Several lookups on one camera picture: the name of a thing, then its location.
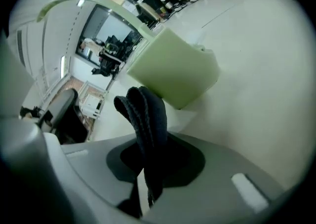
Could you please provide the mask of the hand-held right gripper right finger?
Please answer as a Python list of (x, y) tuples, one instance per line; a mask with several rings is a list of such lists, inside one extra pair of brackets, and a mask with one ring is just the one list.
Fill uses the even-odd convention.
[[(285, 190), (268, 173), (236, 151), (171, 132), (199, 149), (205, 157), (202, 172), (185, 187), (165, 188), (154, 206), (143, 217), (148, 224), (264, 224), (288, 199)], [(256, 213), (246, 204), (232, 181), (243, 173), (264, 195), (268, 207)]]

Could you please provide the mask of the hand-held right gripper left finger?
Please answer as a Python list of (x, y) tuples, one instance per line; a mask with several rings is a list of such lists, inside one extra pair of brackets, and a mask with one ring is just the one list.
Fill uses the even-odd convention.
[(136, 173), (121, 159), (121, 153), (136, 143), (136, 135), (80, 144), (63, 145), (70, 165), (94, 193), (117, 206), (130, 197)]

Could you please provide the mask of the dark blue wiping cloth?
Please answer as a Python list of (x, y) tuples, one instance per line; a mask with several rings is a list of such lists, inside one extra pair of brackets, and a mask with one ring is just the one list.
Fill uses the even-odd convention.
[(115, 96), (114, 106), (135, 130), (151, 207), (163, 190), (164, 155), (167, 146), (164, 102), (151, 90), (141, 86), (131, 87), (125, 96)]

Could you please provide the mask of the pale green plastic basket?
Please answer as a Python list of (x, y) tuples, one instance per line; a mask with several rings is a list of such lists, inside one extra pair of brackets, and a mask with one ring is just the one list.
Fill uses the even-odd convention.
[(139, 29), (145, 42), (137, 48), (127, 74), (175, 109), (182, 109), (218, 80), (220, 68), (212, 50), (189, 44), (171, 29), (158, 34)]

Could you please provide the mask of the black office chair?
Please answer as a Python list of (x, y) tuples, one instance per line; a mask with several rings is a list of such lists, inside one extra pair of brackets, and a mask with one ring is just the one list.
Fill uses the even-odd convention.
[(99, 68), (93, 68), (93, 70), (91, 71), (92, 74), (102, 75), (105, 77), (111, 76), (112, 79), (114, 79), (116, 75), (119, 73), (119, 67), (122, 63), (122, 61), (118, 58), (113, 56), (109, 57), (107, 54), (103, 53), (99, 54), (99, 62)]

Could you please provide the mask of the ceiling air vent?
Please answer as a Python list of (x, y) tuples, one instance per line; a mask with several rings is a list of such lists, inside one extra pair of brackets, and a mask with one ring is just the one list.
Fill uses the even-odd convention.
[(25, 67), (23, 46), (22, 46), (22, 31), (21, 30), (17, 31), (17, 48), (18, 48), (18, 54), (19, 54), (20, 62)]

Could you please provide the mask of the dark glass window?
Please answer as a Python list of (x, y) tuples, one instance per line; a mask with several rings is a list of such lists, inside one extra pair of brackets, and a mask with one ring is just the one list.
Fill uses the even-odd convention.
[(110, 9), (94, 6), (82, 29), (78, 44), (85, 38), (104, 44), (114, 44), (118, 48), (115, 56), (127, 61), (133, 46), (139, 43), (141, 36), (127, 20)]

